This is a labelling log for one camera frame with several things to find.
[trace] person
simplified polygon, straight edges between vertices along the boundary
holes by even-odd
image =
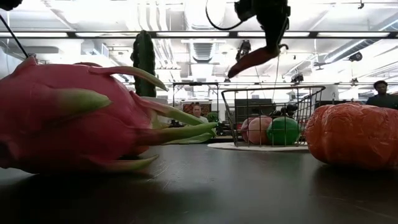
[[[201,115],[201,106],[199,104],[193,105],[193,115],[201,119],[204,123],[209,123],[207,118]]]
[[[382,108],[398,109],[398,97],[387,93],[387,82],[380,80],[373,84],[377,95],[369,97],[366,104]]]

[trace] green ball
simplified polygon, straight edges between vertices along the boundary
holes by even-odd
[[[300,127],[296,120],[287,117],[275,118],[267,129],[267,137],[270,144],[276,146],[285,144],[293,145],[300,137]]]

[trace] orange pumpkin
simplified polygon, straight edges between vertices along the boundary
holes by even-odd
[[[338,166],[378,170],[398,164],[398,111],[344,103],[317,108],[305,127],[308,149]]]

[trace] dark table surface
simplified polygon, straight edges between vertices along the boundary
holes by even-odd
[[[398,223],[398,174],[324,166],[306,152],[157,147],[140,174],[0,170],[0,223]]]

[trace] black cable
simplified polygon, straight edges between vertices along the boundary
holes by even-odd
[[[4,18],[2,17],[2,15],[0,15],[0,19],[1,22],[6,26],[8,32],[12,35],[12,38],[14,38],[15,42],[17,42],[18,47],[21,49],[22,53],[24,53],[24,55],[26,56],[26,58],[29,57],[29,55],[27,54],[27,52],[25,51],[24,47],[22,46],[22,44],[19,42],[18,38],[15,36],[14,32],[11,30],[11,28],[9,27],[8,23],[6,22],[6,20],[4,20]]]
[[[211,19],[210,19],[210,17],[209,17],[209,13],[208,13],[208,11],[207,11],[207,4],[208,4],[208,2],[209,2],[209,0],[207,0],[206,1],[206,17],[207,17],[207,20],[209,20],[209,23],[214,27],[214,28],[216,28],[216,29],[218,29],[218,30],[231,30],[231,29],[235,29],[235,28],[237,28],[238,26],[240,26],[242,23],[243,23],[243,21],[241,21],[241,22],[239,22],[239,23],[237,23],[237,24],[235,24],[235,25],[233,25],[233,26],[231,26],[231,27],[229,27],[229,28],[221,28],[221,27],[218,27],[216,24],[214,24],[212,21],[211,21]]]

